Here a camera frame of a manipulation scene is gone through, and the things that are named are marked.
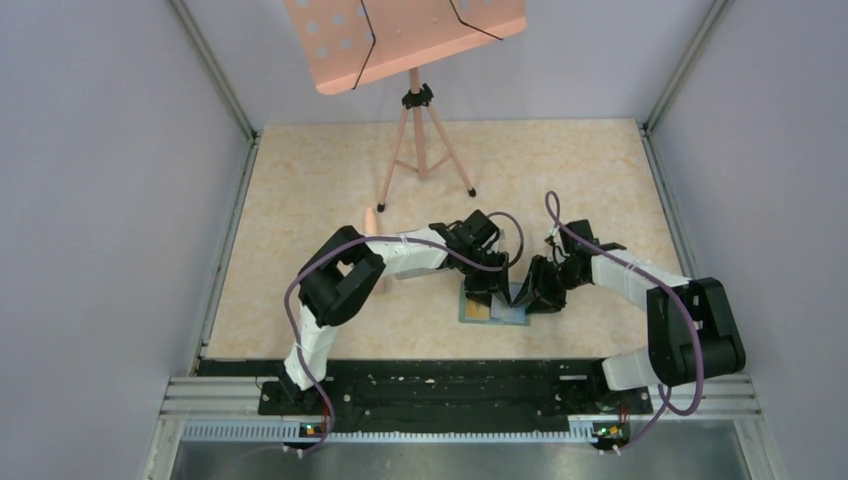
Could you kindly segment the green leather card holder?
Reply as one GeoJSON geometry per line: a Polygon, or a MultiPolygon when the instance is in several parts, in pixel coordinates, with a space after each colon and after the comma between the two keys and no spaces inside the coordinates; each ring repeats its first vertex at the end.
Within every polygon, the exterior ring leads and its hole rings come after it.
{"type": "Polygon", "coordinates": [[[484,322],[470,322],[465,321],[463,318],[463,307],[466,302],[465,298],[465,290],[463,285],[460,285],[460,294],[459,294],[459,309],[458,309],[458,321],[460,323],[465,324],[473,324],[473,325],[486,325],[486,326],[516,326],[516,327],[529,327],[531,324],[531,320],[529,315],[526,313],[525,305],[518,305],[517,307],[508,306],[505,303],[493,299],[490,304],[491,310],[491,318],[488,321],[484,322]]]}

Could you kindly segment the gold VIP credit card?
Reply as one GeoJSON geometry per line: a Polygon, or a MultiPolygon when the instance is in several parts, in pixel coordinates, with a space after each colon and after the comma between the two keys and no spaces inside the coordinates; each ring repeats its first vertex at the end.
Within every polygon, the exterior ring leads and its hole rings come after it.
{"type": "Polygon", "coordinates": [[[467,299],[463,307],[463,318],[470,322],[488,321],[491,318],[490,306],[486,303],[467,299]]]}

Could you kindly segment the clear plastic card box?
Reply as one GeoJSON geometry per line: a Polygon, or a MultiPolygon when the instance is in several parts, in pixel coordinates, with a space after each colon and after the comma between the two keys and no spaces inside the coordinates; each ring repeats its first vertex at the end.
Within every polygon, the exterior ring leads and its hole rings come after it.
{"type": "MultiPolygon", "coordinates": [[[[492,251],[499,251],[503,230],[498,230],[499,238],[493,239],[492,251]]],[[[398,234],[397,238],[400,243],[393,243],[390,248],[390,259],[386,262],[386,276],[406,280],[450,270],[441,269],[440,265],[448,254],[453,255],[455,252],[445,246],[444,240],[434,230],[423,228],[403,232],[398,234]]]]}

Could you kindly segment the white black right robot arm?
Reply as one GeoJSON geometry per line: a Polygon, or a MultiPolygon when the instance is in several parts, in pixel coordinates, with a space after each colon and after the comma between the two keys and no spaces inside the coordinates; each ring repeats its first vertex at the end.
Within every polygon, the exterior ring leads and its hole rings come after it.
{"type": "Polygon", "coordinates": [[[647,317],[646,346],[592,366],[586,397],[594,409],[614,411],[627,390],[675,387],[744,369],[746,353],[720,281],[641,262],[618,243],[600,243],[587,220],[567,223],[559,235],[552,258],[532,258],[513,303],[528,314],[556,313],[568,291],[592,284],[621,295],[647,317]]]}

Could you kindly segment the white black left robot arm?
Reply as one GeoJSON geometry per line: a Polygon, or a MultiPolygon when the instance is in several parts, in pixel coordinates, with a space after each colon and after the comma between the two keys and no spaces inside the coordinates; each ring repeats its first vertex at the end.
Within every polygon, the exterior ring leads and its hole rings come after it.
{"type": "Polygon", "coordinates": [[[511,257],[499,249],[499,239],[498,226],[480,210],[464,220],[395,234],[339,228],[284,292],[293,343],[279,375],[283,401],[302,414],[317,407],[338,328],[386,277],[457,270],[467,293],[508,296],[511,257]]]}

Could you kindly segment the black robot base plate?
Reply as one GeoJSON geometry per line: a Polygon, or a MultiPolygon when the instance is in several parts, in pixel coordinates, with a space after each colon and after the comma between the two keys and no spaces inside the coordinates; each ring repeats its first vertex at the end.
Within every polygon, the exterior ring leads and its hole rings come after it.
{"type": "Polygon", "coordinates": [[[555,360],[331,360],[327,376],[300,403],[281,390],[279,377],[263,383],[258,412],[270,415],[335,417],[353,425],[370,411],[389,425],[451,420],[470,415],[491,427],[499,418],[511,424],[533,408],[545,416],[650,414],[647,388],[600,393],[589,379],[593,359],[555,360]]]}

